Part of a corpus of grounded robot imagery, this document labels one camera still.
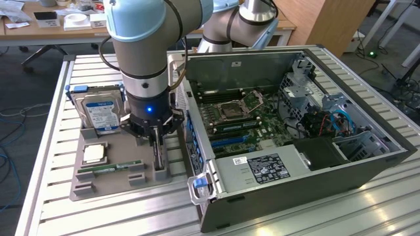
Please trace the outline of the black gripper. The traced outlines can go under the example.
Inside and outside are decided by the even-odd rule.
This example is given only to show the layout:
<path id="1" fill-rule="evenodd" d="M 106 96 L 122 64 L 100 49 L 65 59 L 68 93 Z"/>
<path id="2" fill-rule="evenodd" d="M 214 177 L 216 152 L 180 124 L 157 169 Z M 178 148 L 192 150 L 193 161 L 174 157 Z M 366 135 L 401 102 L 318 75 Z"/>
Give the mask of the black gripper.
<path id="1" fill-rule="evenodd" d="M 184 122 L 184 112 L 169 103 L 169 93 L 161 92 L 148 98 L 126 93 L 128 116 L 121 118 L 120 128 L 134 137 L 161 142 Z"/>

